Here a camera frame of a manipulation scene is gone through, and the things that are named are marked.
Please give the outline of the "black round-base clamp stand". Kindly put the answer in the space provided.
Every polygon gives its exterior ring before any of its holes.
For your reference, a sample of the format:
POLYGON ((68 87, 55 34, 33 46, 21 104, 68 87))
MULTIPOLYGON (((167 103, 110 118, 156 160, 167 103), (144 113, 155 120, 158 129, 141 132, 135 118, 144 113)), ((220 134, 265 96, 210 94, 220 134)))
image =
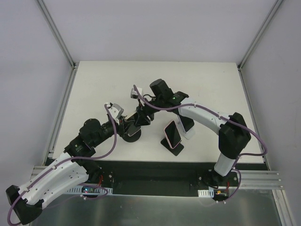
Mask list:
POLYGON ((133 142, 136 142, 137 140, 139 140, 139 138, 141 137, 141 134, 142 134, 141 129, 139 129, 131 136, 128 134, 124 134, 122 139, 128 143, 133 143, 133 142))

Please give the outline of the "pink case phone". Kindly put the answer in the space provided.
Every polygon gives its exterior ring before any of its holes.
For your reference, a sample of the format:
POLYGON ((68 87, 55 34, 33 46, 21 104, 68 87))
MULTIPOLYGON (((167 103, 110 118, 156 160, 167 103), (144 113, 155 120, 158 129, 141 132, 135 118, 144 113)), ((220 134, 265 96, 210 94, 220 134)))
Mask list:
POLYGON ((170 121, 164 128, 165 138, 171 149, 175 149, 182 141, 175 121, 170 121))

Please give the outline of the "purple case phone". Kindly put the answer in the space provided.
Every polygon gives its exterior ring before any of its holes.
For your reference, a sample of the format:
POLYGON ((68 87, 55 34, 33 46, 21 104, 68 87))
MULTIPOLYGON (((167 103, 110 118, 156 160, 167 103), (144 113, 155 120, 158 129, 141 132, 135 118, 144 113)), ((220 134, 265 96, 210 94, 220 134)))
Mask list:
POLYGON ((187 133, 190 129, 194 127, 194 121, 191 118, 178 115, 179 125, 184 133, 187 133))

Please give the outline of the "white folding phone stand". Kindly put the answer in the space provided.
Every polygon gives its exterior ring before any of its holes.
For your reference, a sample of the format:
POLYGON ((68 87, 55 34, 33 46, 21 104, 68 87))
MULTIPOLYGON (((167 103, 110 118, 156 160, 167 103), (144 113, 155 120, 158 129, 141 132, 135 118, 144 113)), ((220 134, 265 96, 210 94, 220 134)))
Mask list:
POLYGON ((195 135, 195 130, 194 127, 192 129, 190 129, 187 133, 184 133, 182 128, 180 127, 180 125, 177 123, 179 132, 187 139, 191 139, 194 135, 195 135))

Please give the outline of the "cream case phone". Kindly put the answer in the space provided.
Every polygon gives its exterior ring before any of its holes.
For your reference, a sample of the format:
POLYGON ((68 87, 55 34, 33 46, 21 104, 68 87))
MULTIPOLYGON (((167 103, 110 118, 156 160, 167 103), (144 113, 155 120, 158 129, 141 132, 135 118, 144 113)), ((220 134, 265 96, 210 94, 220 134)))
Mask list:
POLYGON ((125 117, 127 123, 126 134, 131 137, 141 130, 140 126, 136 126, 136 120, 138 119, 137 113, 132 113, 125 117))

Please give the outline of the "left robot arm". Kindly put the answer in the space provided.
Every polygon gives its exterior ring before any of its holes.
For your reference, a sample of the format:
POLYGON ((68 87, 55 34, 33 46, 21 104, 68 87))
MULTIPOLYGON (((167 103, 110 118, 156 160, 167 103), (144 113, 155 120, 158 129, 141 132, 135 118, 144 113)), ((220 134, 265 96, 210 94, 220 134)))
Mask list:
POLYGON ((95 148, 113 137, 113 147, 104 154, 112 153, 117 137, 132 143, 141 136, 141 128, 133 119, 120 116, 101 124, 97 119, 84 122, 79 134, 65 147, 64 151, 42 172, 21 186, 11 185, 6 189, 10 204, 9 214, 15 213, 19 224, 26 225, 40 216, 42 211, 57 197, 70 188, 84 182, 95 183, 100 168, 95 157, 95 148))

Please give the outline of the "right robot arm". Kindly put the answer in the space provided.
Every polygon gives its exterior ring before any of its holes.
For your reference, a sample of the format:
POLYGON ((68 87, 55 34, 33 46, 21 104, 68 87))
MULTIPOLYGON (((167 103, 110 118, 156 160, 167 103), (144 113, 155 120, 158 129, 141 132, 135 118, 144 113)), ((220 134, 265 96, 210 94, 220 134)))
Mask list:
POLYGON ((251 140, 243 116, 239 113, 216 113, 201 106, 181 91, 173 92, 162 79, 152 82, 150 88, 154 94, 151 101, 147 101, 136 86, 131 90, 131 98, 143 102, 137 111, 143 115, 148 124, 153 121, 156 112, 173 112, 188 122, 187 126, 183 126, 186 133, 193 128, 194 122, 198 122, 218 136, 220 155, 214 166, 212 182, 217 186, 224 185, 229 179, 228 173, 236 159, 251 140))

